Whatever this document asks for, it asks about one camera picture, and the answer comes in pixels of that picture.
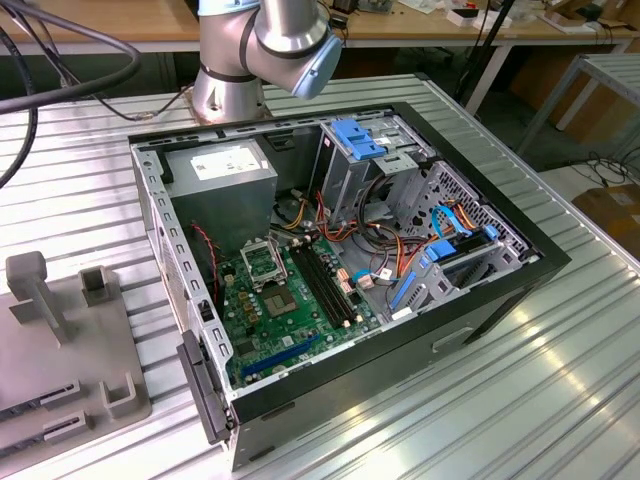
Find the workbench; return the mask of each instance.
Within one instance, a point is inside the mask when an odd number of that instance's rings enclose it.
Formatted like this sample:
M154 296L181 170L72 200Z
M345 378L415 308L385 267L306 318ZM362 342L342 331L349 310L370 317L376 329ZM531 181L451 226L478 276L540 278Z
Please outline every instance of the workbench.
M410 103L572 262L486 337L234 478L637 478L639 263L429 81L333 81L309 102L265 93L277 116ZM168 98L112 103L133 113ZM96 102L41 112L33 153L0 190L0 258L39 249L52 279L90 265L115 269L153 412L15 478L231 478L225 449L205 440L176 356L180 335L146 240L127 144L133 133L194 125L186 104L136 125ZM0 168L20 148L26 121L26 113L0 117Z
M47 0L41 6L55 15L129 42L141 52L195 52L200 48L199 24L184 0ZM445 17L441 10L425 15L401 3L396 3L388 15L356 11L349 16L346 47L469 47L475 44L477 29L460 28ZM41 54L37 45L7 15L0 14L0 26L7 30L24 55ZM51 33L63 54L113 52L110 47L57 27L51 27ZM613 53L622 53L637 36L637 32L624 28L614 29L611 36L595 31L565 34L540 19L514 23L498 33L493 43L498 48L466 109L471 114L477 112L513 47L612 45ZM0 55L6 54L7 50L0 46ZM572 118L573 114L565 115L563 125Z

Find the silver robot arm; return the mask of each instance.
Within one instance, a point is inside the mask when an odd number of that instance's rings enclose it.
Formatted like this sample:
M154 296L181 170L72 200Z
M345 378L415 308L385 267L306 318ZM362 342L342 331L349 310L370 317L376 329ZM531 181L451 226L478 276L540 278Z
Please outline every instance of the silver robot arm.
M310 99L327 84L341 42L316 0L201 0L193 106L208 123L262 118L264 79Z

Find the green circuit board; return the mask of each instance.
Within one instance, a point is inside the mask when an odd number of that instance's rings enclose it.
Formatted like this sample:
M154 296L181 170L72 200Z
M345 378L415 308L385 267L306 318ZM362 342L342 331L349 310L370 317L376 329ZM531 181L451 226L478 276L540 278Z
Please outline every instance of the green circuit board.
M337 268L341 267L326 240L315 242L313 250L325 261L331 261ZM223 319L234 350L227 370L236 388L302 363L380 326L364 300L356 305L356 302L351 302L344 294L344 298L355 308L354 313L362 321L353 322L346 328L334 328L311 293L288 248L280 247L279 252L288 274L286 285L267 285L262 292L253 290L242 257L232 258L219 265L223 273L234 272L233 281L227 282L225 289ZM330 281L339 284L335 277ZM296 346L304 349L304 353L261 369L253 375L246 375L247 367Z

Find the aluminum table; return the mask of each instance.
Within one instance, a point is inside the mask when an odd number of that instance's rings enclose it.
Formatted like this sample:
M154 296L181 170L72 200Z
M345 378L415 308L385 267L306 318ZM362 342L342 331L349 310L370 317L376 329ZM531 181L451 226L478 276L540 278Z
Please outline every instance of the aluminum table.
M622 54L622 55L578 55L573 59L567 71L562 76L558 84L549 94L533 117L531 123L527 127L516 147L518 155L522 155L527 147L534 140L544 122L549 118L551 112L556 107L565 92L571 87L580 72L584 72L591 77L587 86L582 90L570 110L573 116L586 99L593 93L598 83L609 87L625 100L633 103L640 108L640 54ZM634 142L638 136L638 131L632 131L625 136L620 142L615 157L619 157Z
M488 336L232 477L225 449L206 443L176 356L180 335L127 150L129 134L193 125L189 110L176 102L131 125L95 102L43 109L34 153L0 191L0 257L40 249L50 278L96 264L115 269L153 412L15 478L637 478L638 262L428 81L335 81L311 102L274 88L266 96L279 116L409 102L572 262ZM133 113L167 98L114 103ZM26 118L0 117L0 169L20 148Z

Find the ram slot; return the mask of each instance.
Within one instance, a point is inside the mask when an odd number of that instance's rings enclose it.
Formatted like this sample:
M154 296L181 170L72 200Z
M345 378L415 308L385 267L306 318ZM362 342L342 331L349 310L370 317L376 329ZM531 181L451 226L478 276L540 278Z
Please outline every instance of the ram slot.
M292 249L290 254L331 326L341 328L345 320L354 320L353 310L311 247Z

